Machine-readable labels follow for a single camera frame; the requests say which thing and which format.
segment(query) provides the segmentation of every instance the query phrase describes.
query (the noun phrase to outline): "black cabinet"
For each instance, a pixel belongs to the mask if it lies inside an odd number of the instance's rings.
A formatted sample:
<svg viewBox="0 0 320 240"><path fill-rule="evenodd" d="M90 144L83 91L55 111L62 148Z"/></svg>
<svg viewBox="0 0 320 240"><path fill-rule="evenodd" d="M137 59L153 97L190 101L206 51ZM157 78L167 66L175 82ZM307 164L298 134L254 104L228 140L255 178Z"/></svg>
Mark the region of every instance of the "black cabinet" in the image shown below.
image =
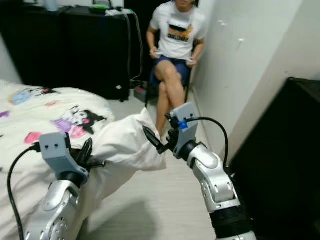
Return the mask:
<svg viewBox="0 0 320 240"><path fill-rule="evenodd" d="M320 239L320 81L291 78L233 159L259 235Z"/></svg>
<svg viewBox="0 0 320 240"><path fill-rule="evenodd" d="M129 96L128 25L83 6L47 12L23 5L1 17L2 35L26 85L73 87L106 99Z"/></svg>

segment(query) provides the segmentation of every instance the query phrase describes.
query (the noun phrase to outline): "green object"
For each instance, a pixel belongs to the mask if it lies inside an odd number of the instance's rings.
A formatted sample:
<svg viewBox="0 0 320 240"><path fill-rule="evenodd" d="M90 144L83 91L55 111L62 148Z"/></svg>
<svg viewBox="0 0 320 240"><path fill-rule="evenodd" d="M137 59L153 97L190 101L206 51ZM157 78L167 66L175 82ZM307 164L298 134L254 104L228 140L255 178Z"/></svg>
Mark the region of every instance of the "green object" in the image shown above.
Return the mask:
<svg viewBox="0 0 320 240"><path fill-rule="evenodd" d="M103 9L103 10L108 10L109 8L105 5L100 5L100 4L93 4L94 9Z"/></svg>

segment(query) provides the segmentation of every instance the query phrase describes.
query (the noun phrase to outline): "power strip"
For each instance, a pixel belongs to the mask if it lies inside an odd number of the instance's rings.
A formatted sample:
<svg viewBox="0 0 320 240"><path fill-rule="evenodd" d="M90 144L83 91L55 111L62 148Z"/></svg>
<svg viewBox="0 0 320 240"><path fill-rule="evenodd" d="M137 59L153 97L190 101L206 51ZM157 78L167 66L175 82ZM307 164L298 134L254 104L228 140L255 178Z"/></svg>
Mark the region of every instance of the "power strip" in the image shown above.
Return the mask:
<svg viewBox="0 0 320 240"><path fill-rule="evenodd" d="M122 11L118 11L116 9L105 11L106 16L128 15L128 14L132 14L132 11L130 9L125 9L125 8L122 9Z"/></svg>

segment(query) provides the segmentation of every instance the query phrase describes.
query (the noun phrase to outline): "blue tag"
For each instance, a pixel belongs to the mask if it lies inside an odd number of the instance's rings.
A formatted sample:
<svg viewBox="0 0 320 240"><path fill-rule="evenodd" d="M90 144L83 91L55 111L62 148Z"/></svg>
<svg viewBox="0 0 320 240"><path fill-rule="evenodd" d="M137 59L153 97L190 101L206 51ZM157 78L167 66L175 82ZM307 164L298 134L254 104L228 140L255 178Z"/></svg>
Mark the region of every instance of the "blue tag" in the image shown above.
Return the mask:
<svg viewBox="0 0 320 240"><path fill-rule="evenodd" d="M180 121L180 122L179 122L179 127L180 127L180 129L187 129L187 128L188 128L188 123L187 123L187 121L186 121L186 120Z"/></svg>

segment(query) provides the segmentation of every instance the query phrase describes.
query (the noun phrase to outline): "bed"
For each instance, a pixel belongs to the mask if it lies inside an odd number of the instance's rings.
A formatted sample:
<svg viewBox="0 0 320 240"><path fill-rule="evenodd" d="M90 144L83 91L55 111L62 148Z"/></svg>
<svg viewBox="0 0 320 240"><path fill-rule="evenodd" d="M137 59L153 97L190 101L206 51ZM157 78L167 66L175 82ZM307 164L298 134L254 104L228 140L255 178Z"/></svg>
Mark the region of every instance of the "bed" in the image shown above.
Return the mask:
<svg viewBox="0 0 320 240"><path fill-rule="evenodd" d="M93 139L92 155L104 159L81 188L79 211L68 239L75 239L82 222L101 201L126 183L138 170L164 169L166 164L144 136L142 125L156 132L146 109L114 121L108 101L76 88L26 86L0 80L0 236L17 239L17 227L6 189L14 159L43 134L66 132L73 149ZM45 196L54 173L39 153L28 152L16 165L12 190L24 228Z"/></svg>

